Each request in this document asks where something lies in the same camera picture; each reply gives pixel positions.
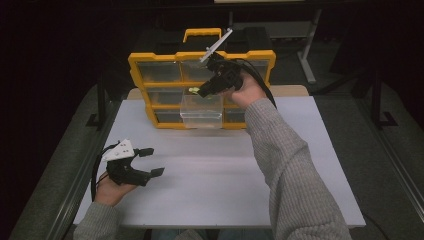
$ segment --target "yellow handle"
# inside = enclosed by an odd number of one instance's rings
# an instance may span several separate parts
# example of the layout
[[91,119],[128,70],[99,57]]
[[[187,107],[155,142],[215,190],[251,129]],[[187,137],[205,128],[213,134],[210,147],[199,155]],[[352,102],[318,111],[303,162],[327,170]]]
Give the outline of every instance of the yellow handle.
[[220,28],[191,28],[187,29],[184,34],[183,42],[187,41],[188,36],[210,36],[218,35],[221,38],[221,29]]

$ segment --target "person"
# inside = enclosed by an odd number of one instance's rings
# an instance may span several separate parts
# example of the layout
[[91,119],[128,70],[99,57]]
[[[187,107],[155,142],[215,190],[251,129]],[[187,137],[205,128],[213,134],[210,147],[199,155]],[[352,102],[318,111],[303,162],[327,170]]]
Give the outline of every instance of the person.
[[[245,109],[254,156],[270,188],[274,239],[351,239],[336,201],[312,163],[307,143],[284,121],[253,77],[245,72],[241,76],[243,86],[238,91],[221,94]],[[75,230],[75,239],[113,239],[118,227],[113,206],[133,187],[111,187],[113,182],[105,180]],[[202,237],[188,230],[175,239]]]

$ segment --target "desk leg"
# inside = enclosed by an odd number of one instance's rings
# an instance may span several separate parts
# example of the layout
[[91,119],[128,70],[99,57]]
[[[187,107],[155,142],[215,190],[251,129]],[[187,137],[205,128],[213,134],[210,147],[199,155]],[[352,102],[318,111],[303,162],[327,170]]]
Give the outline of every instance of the desk leg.
[[306,38],[306,45],[305,48],[302,51],[299,51],[297,53],[297,56],[299,57],[300,64],[302,65],[303,72],[305,72],[306,79],[308,80],[308,83],[314,84],[316,83],[316,79],[314,77],[314,74],[312,73],[311,67],[308,63],[308,53],[309,49],[311,48],[312,41],[314,40],[315,31],[318,26],[318,21],[321,16],[321,9],[318,9],[315,12],[315,16],[313,21],[311,22],[311,25],[309,27],[308,36]]

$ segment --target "storage box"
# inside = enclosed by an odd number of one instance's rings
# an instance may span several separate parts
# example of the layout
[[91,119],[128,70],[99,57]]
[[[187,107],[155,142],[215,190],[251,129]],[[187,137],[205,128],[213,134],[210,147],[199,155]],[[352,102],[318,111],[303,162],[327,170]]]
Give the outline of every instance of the storage box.
[[[190,87],[200,87],[213,73],[206,68],[206,61],[200,63],[206,48],[222,36],[219,28],[187,29],[186,31],[165,32],[148,30],[140,36],[128,61],[131,77],[140,89],[146,104],[146,113],[157,128],[245,128],[244,111],[219,96],[184,95]],[[275,64],[275,53],[265,28],[245,28],[233,33],[216,50],[227,60],[244,59],[251,63],[269,86],[269,76]],[[219,108],[211,111],[189,103],[216,100]]]

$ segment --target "ribbed knit sleeve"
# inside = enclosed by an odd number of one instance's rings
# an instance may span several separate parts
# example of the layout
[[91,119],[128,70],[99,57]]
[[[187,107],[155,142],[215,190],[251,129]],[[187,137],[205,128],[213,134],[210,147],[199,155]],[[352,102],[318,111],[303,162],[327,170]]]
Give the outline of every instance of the ribbed knit sleeve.
[[74,231],[75,240],[112,240],[118,231],[118,210],[93,202]]
[[308,145],[268,99],[245,113],[255,158],[270,187],[275,239],[351,239],[340,209],[317,173]]

